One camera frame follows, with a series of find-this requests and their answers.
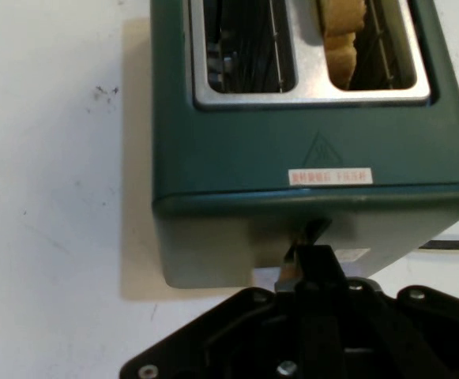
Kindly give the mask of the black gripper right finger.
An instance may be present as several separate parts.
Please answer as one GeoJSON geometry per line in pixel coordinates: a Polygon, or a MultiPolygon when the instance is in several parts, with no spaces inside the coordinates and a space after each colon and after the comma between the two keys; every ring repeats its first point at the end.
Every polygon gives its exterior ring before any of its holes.
{"type": "Polygon", "coordinates": [[[424,286],[389,298],[311,248],[313,378],[459,378],[459,298],[424,286]]]}

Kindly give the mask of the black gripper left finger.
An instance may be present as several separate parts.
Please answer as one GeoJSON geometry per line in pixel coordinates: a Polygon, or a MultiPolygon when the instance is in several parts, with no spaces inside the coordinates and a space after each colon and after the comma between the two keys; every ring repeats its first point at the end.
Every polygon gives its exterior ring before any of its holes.
{"type": "Polygon", "coordinates": [[[295,244],[276,291],[231,296],[120,369],[121,378],[299,378],[302,312],[316,246],[295,244]]]}

